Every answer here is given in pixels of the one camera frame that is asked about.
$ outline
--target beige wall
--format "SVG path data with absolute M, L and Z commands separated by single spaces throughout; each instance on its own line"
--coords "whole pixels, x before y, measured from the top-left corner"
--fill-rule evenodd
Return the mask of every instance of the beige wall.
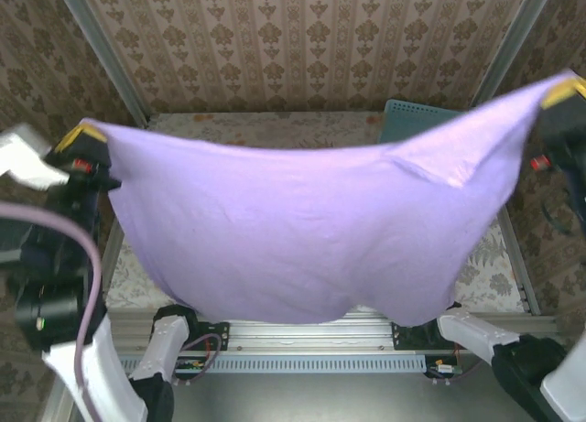
M 538 81 L 564 68 L 586 76 L 586 0 L 549 0 L 505 76 L 499 93 Z M 532 136 L 527 155 L 539 152 Z M 536 174 L 526 161 L 508 209 L 527 271 L 546 314 L 575 338 L 586 320 L 586 246 L 578 220 L 564 205 L 560 174 Z M 545 220 L 540 204 L 577 232 L 567 237 Z
M 449 108 L 522 0 L 90 0 L 151 113 Z
M 52 141 L 84 116 L 131 123 L 62 0 L 0 0 L 0 131 L 27 122 Z M 40 203 L 41 192 L 0 179 L 0 199 Z M 103 210 L 103 239 L 112 213 Z M 0 277 L 0 420 L 36 420 L 52 374 L 14 325 Z

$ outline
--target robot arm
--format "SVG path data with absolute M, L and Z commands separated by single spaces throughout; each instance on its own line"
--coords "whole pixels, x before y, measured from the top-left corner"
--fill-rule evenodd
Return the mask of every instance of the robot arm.
M 0 135 L 0 172 L 47 190 L 45 208 L 74 221 L 95 242 L 98 194 L 120 185 L 109 177 L 109 167 L 105 139 L 83 124 L 55 149 L 24 124 Z M 197 336 L 195 312 L 179 306 L 162 308 L 145 356 L 127 379 L 99 295 L 81 347 L 82 390 L 73 360 L 81 316 L 90 305 L 93 274 L 88 255 L 71 237 L 40 225 L 32 225 L 24 241 L 13 246 L 0 255 L 0 265 L 12 270 L 7 284 L 16 298 L 16 323 L 29 346 L 42 351 L 45 364 L 68 387 L 84 419 L 170 422 L 170 381 L 181 348 Z M 97 417 L 87 406 L 88 397 Z
M 493 367 L 505 391 L 537 421 L 586 421 L 586 334 L 570 354 L 539 340 L 493 326 L 461 308 L 438 318 L 441 336 Z
M 586 236 L 586 80 L 557 85 L 541 103 L 537 132 L 546 152 L 535 170 L 557 169 Z M 586 421 L 586 333 L 570 354 L 555 341 L 500 330 L 456 308 L 438 318 L 441 335 L 493 367 L 499 384 L 535 420 Z
M 103 422 L 170 422 L 174 400 L 171 378 L 175 361 L 190 336 L 185 315 L 158 319 L 142 361 L 126 378 L 114 348 L 110 319 L 106 314 L 83 348 L 83 369 L 90 395 Z M 70 390 L 84 420 L 92 420 L 76 384 L 73 372 L 75 341 L 52 345 L 43 361 Z

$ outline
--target lavender t-shirt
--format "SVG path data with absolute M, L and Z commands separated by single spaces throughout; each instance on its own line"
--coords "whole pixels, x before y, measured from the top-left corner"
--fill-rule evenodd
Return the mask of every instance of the lavender t-shirt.
M 539 102 L 564 73 L 402 143 L 221 146 L 92 120 L 110 199 L 154 282 L 212 320 L 318 323 L 355 305 L 435 319 L 510 196 Z

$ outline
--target pink cable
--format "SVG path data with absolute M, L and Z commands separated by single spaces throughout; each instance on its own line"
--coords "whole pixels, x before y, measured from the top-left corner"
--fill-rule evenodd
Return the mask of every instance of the pink cable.
M 193 346 L 197 346 L 202 341 L 206 341 L 209 338 L 215 338 L 218 341 L 218 347 L 216 348 L 216 350 L 213 353 L 213 355 L 210 358 L 210 360 L 207 361 L 206 364 L 203 366 L 203 368 L 201 369 L 201 371 L 193 379 L 190 379 L 190 383 L 194 383 L 198 379 L 201 379 L 201 377 L 203 376 L 203 374 L 206 373 L 208 370 L 210 370 L 210 368 L 213 366 L 213 364 L 216 361 L 216 358 L 218 357 L 218 355 L 222 351 L 222 338 L 220 338 L 220 335 L 218 335 L 217 333 L 206 333 L 205 335 L 201 335 L 197 340 L 192 341 L 192 342 L 188 342 L 187 344 L 185 344 L 181 348 L 181 351 L 186 351 L 187 349 L 189 349 L 189 348 L 191 348 Z
M 80 329 L 75 341 L 75 356 L 73 358 L 73 370 L 75 372 L 75 382 L 81 390 L 81 398 L 85 404 L 93 422 L 102 422 L 92 397 L 87 393 L 85 381 L 83 378 L 83 369 L 81 357 L 83 355 L 83 345 L 85 337 L 90 327 L 93 310 L 95 309 L 98 296 L 100 295 L 100 283 L 102 280 L 102 263 L 100 261 L 100 252 L 95 245 L 93 238 L 80 227 L 77 223 L 57 214 L 53 211 L 30 207 L 22 204 L 13 204 L 0 201 L 0 218 L 12 219 L 15 221 L 31 222 L 37 225 L 51 228 L 60 233 L 69 236 L 71 239 L 81 245 L 83 250 L 90 257 L 92 262 L 93 281 L 88 297 L 88 304 L 81 317 Z

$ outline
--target wire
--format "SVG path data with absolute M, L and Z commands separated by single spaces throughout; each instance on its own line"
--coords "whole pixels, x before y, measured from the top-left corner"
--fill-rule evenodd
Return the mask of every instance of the wire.
M 456 352 L 456 365 L 460 365 L 460 344 L 454 342 L 454 346 L 454 351 Z
M 216 358 L 218 357 L 218 355 L 222 351 L 222 338 L 220 338 L 220 335 L 218 335 L 217 333 L 206 333 L 205 335 L 201 335 L 197 340 L 192 341 L 192 342 L 188 342 L 187 344 L 185 344 L 181 348 L 182 351 L 186 351 L 187 349 L 189 349 L 189 348 L 191 348 L 193 346 L 197 346 L 198 344 L 200 344 L 203 341 L 208 341 L 210 338 L 215 338 L 218 341 L 218 346 L 217 346 L 215 352 L 213 353 L 212 358 L 205 363 L 205 365 L 203 366 L 203 368 L 201 369 L 201 371 L 195 377 L 193 377 L 192 379 L 190 379 L 190 383 L 195 382 L 198 379 L 201 379 L 201 377 L 208 370 L 210 370 L 210 368 L 213 366 L 213 364 L 216 361 Z M 180 383 L 179 378 L 177 376 L 175 376 L 175 374 L 173 374 L 173 377 L 175 378 L 176 381 L 178 381 L 178 383 Z
M 457 383 L 458 381 L 461 381 L 462 379 L 470 376 L 472 373 L 476 372 L 480 366 L 484 363 L 483 360 L 479 360 L 475 365 L 473 365 L 470 369 L 468 369 L 466 372 L 462 373 L 462 374 L 458 374 L 458 375 L 454 375 L 451 378 L 446 378 L 444 377 L 441 373 L 439 372 L 435 372 L 431 369 L 428 368 L 428 372 L 432 373 L 435 376 L 438 376 L 439 379 L 445 381 L 450 381 L 450 383 Z
M 74 221 L 71 221 L 53 211 L 41 209 L 39 207 L 30 207 L 22 204 L 13 204 L 0 201 L 0 218 L 12 219 L 15 221 L 31 222 L 42 227 L 50 228 L 69 236 L 71 239 L 81 245 L 87 253 L 92 263 L 92 287 L 88 296 L 88 303 L 81 316 L 80 329 L 75 340 L 75 355 L 73 357 L 73 370 L 75 372 L 75 382 L 80 389 L 81 399 L 85 404 L 93 422 L 102 422 L 92 397 L 87 391 L 83 377 L 83 368 L 81 357 L 83 356 L 83 346 L 85 337 L 90 327 L 93 310 L 95 309 L 102 282 L 102 262 L 100 261 L 100 252 L 95 245 L 93 238 Z
M 566 227 L 559 219 L 556 219 L 553 217 L 553 215 L 549 212 L 548 208 L 546 207 L 546 204 L 544 201 L 541 201 L 541 212 L 543 213 L 543 217 L 546 218 L 546 221 L 549 222 L 549 224 L 559 233 L 559 234 L 563 234 L 564 236 L 575 236 L 576 234 L 574 234 L 572 232 L 571 229 L 569 229 L 568 227 Z

